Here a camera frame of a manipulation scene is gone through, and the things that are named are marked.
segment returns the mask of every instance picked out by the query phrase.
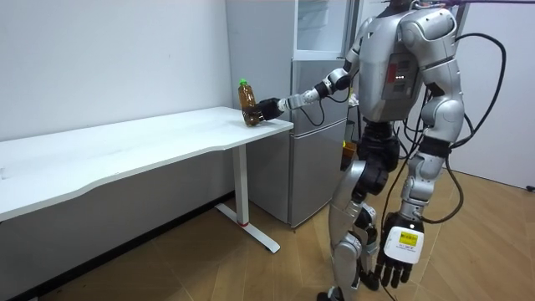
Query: white wall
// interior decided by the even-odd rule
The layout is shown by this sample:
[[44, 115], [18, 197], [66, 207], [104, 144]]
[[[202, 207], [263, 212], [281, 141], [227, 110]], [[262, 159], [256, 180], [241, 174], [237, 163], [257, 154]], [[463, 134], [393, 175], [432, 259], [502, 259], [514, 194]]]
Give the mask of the white wall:
[[[0, 0], [0, 140], [218, 105], [232, 106], [224, 0]], [[6, 221], [0, 300], [232, 189], [214, 152]]]
[[[471, 4], [462, 33], [487, 33], [507, 49], [507, 69], [494, 110], [477, 135], [451, 155], [451, 167], [509, 185], [535, 185], [533, 53], [535, 5]], [[466, 112], [475, 124], [491, 101], [500, 71], [500, 51], [480, 38], [457, 50]], [[467, 135], [467, 127], [461, 136]]]
[[0, 0], [0, 140], [228, 105], [223, 0]]

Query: white label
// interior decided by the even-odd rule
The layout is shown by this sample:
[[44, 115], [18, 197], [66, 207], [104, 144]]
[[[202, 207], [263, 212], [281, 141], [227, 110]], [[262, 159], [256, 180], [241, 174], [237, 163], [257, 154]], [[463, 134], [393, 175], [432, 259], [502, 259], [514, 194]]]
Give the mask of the white label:
[[386, 238], [386, 256], [403, 263], [418, 263], [424, 247], [424, 233], [403, 227], [392, 227]]

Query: humanoid robot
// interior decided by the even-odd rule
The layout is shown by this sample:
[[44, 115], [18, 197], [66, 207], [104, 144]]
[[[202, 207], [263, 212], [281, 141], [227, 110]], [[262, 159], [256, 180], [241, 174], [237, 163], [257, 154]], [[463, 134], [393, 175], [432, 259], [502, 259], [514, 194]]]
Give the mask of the humanoid robot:
[[[336, 287], [318, 300], [354, 300], [359, 283], [377, 290], [380, 282], [406, 283], [424, 243], [422, 212], [429, 204], [450, 145], [464, 117], [460, 72], [455, 59], [455, 17], [449, 10], [392, 0], [376, 18], [364, 21], [343, 68], [319, 84], [285, 99], [266, 99], [251, 109], [264, 120], [277, 118], [347, 89], [359, 72], [359, 108], [366, 126], [353, 161], [329, 203], [329, 235]], [[409, 175], [399, 211], [390, 212], [379, 246], [374, 208], [368, 193], [384, 189], [397, 167], [400, 143], [392, 123], [405, 120], [423, 80], [431, 98], [421, 111], [425, 123], [419, 149], [409, 160]], [[379, 251], [372, 271], [372, 255]]]

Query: desk top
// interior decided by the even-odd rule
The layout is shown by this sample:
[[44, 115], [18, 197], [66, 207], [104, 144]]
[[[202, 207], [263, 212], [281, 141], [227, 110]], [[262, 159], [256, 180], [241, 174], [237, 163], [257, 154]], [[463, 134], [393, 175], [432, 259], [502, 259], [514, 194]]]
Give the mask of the desk top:
[[0, 142], [0, 221], [292, 128], [282, 120], [247, 127], [240, 110], [216, 107]]

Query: baseboard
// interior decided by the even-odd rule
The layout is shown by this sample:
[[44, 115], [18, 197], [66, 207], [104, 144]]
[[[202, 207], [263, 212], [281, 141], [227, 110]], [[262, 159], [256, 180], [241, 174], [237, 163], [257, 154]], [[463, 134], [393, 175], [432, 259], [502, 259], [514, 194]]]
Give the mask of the baseboard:
[[191, 212], [184, 214], [170, 222], [167, 222], [159, 227], [156, 227], [146, 233], [139, 235], [138, 237], [121, 244], [118, 247], [115, 247], [109, 250], [106, 253], [100, 254], [99, 256], [90, 259], [89, 261], [80, 264], [79, 266], [70, 269], [69, 271], [60, 274], [44, 283], [39, 284], [38, 286], [27, 290], [24, 293], [21, 293], [8, 301], [29, 301], [32, 298], [43, 296], [47, 293], [54, 291], [55, 289], [61, 287], [62, 285], [72, 281], [83, 274], [117, 258], [118, 256], [127, 253], [128, 251], [142, 245], [145, 242], [149, 242], [151, 239], [160, 236], [161, 234], [171, 230], [174, 227], [181, 225], [184, 222], [191, 220], [193, 217], [197, 217], [204, 212], [212, 209], [215, 205], [225, 202], [234, 197], [234, 191], [231, 191], [223, 196], [218, 197], [217, 199], [208, 202], [197, 209], [194, 209]]

